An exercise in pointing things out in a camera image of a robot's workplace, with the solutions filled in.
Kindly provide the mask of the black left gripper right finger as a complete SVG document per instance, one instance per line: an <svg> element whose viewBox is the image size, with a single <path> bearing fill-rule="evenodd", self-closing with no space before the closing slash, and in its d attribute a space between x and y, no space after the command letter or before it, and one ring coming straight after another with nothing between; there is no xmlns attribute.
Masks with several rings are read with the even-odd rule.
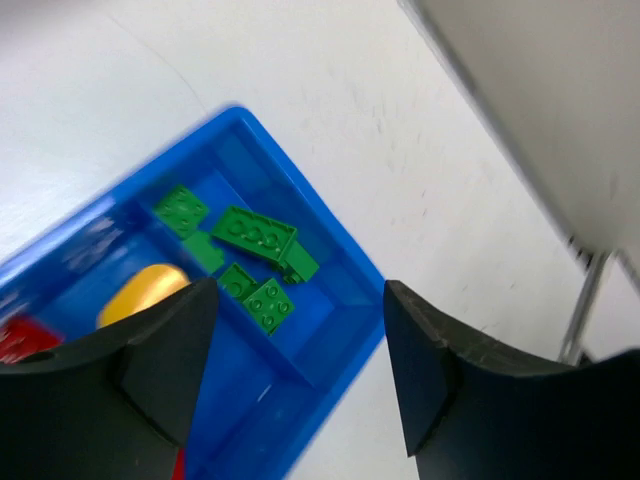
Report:
<svg viewBox="0 0 640 480"><path fill-rule="evenodd" d="M504 344L398 280L384 324L407 453L423 479L635 479L639 353L581 367Z"/></svg>

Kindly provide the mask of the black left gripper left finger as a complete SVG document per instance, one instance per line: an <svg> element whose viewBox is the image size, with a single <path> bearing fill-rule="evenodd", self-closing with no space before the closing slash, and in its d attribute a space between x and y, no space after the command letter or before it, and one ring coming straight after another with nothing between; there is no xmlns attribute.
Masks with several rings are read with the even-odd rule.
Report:
<svg viewBox="0 0 640 480"><path fill-rule="evenodd" d="M219 304L212 277L1 367L4 479L169 479L191 429Z"/></svg>

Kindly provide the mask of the red flower brick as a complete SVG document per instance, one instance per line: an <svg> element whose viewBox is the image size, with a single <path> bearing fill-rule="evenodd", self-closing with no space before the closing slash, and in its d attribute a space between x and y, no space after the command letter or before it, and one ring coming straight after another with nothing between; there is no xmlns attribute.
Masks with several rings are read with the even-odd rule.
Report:
<svg viewBox="0 0 640 480"><path fill-rule="evenodd" d="M1 326L1 363L18 363L30 355L57 347L63 337L27 315L17 315Z"/></svg>

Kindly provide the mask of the yellow oval brick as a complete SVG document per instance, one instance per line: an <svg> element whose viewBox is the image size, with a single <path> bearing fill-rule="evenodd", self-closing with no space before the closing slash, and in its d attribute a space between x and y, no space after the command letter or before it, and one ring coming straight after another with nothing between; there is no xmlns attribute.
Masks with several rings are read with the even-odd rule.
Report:
<svg viewBox="0 0 640 480"><path fill-rule="evenodd" d="M146 310L191 283L187 274L171 264L152 264L132 276L107 302L97 317L103 328Z"/></svg>

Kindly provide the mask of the green red sloped brick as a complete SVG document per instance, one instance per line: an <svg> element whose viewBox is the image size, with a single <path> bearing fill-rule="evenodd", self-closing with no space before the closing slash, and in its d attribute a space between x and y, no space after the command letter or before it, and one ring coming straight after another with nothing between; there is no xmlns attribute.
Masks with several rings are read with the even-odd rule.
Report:
<svg viewBox="0 0 640 480"><path fill-rule="evenodd" d="M239 206L228 207L211 234L267 262L287 284L306 283L319 269L299 242L296 227Z"/></svg>

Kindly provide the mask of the red green long brick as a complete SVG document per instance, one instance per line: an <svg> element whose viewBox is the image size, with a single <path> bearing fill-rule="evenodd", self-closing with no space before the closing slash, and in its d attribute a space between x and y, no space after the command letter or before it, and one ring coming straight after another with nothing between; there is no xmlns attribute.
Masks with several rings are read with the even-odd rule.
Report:
<svg viewBox="0 0 640 480"><path fill-rule="evenodd" d="M244 301L258 287L257 281L237 262L221 274L218 285L238 302Z"/></svg>

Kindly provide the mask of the green number three brick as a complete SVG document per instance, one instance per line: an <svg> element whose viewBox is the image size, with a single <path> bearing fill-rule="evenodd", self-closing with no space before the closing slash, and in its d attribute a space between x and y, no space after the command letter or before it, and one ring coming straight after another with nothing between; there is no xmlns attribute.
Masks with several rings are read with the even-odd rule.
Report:
<svg viewBox="0 0 640 480"><path fill-rule="evenodd" d="M294 312L295 305L275 278L259 284L242 301L242 305L269 336Z"/></svg>

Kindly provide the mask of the small green brick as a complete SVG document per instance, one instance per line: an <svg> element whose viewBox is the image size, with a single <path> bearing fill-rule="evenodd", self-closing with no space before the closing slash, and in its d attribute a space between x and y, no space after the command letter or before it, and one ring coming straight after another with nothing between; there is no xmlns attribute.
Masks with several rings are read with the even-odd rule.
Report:
<svg viewBox="0 0 640 480"><path fill-rule="evenodd" d="M209 214L209 208L183 185L174 187L152 211L180 239L192 235Z"/></svg>

